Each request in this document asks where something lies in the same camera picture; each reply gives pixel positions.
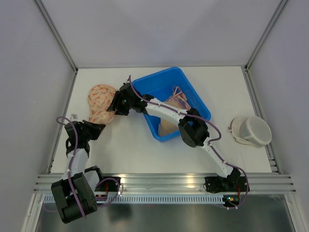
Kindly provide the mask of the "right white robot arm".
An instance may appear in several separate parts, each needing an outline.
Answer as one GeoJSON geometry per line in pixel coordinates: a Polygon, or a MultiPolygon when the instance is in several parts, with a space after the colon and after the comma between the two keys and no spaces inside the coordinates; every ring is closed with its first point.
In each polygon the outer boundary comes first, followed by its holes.
{"type": "Polygon", "coordinates": [[[159,117],[177,126],[182,141],[186,145],[192,148],[200,147],[208,153],[210,160],[214,162],[216,173],[224,190],[231,191],[238,185],[241,175],[240,168],[229,164],[216,150],[212,143],[221,139],[222,135],[219,132],[217,139],[210,137],[207,125],[212,126],[212,124],[202,118],[197,109],[185,110],[170,106],[149,94],[141,95],[131,83],[124,83],[116,91],[107,111],[127,116],[131,109],[137,113],[159,117]]]}

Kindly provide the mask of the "floral mesh laundry bag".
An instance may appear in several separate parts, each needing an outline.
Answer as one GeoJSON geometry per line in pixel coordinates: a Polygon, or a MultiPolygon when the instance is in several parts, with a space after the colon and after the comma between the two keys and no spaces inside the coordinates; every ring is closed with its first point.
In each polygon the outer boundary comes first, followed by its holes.
{"type": "Polygon", "coordinates": [[[108,124],[114,119],[115,111],[107,111],[111,105],[117,89],[109,85],[96,85],[92,87],[87,96],[90,115],[89,122],[95,124],[108,124]]]}

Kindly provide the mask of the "white mesh laundry bag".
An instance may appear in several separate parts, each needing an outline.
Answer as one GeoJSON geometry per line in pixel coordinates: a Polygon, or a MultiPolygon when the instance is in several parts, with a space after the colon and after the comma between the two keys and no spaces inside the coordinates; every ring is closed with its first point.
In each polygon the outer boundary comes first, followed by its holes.
{"type": "Polygon", "coordinates": [[[256,148],[264,147],[272,141],[269,125],[257,116],[235,117],[229,132],[236,142],[256,148]]]}

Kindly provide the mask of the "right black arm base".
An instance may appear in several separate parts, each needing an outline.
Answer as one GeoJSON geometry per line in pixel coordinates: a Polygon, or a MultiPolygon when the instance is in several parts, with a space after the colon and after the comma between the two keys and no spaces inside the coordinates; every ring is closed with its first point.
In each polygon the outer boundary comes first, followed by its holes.
{"type": "Polygon", "coordinates": [[[204,178],[204,188],[209,193],[221,193],[221,192],[246,192],[249,190],[249,184],[244,176],[241,176],[238,180],[223,178],[219,176],[208,176],[204,178]]]}

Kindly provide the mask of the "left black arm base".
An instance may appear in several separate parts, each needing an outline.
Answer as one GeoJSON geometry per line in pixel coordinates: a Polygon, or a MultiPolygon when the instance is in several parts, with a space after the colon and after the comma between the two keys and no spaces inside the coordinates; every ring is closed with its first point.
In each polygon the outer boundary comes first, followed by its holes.
{"type": "Polygon", "coordinates": [[[104,177],[102,180],[99,180],[95,188],[95,191],[106,192],[106,193],[117,192],[120,189],[119,187],[120,184],[121,184],[120,177],[107,176],[104,177]]]}

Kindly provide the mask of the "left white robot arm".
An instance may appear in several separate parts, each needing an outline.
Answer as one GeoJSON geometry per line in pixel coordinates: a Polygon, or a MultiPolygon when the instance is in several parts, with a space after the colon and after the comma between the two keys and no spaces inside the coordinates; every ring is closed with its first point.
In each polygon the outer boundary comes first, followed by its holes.
{"type": "Polygon", "coordinates": [[[68,164],[60,180],[51,185],[51,192],[62,222],[70,223],[94,213],[98,209],[95,191],[105,187],[105,179],[99,167],[86,168],[90,156],[90,141],[99,138],[105,124],[66,120],[64,129],[68,135],[65,142],[68,164]]]}

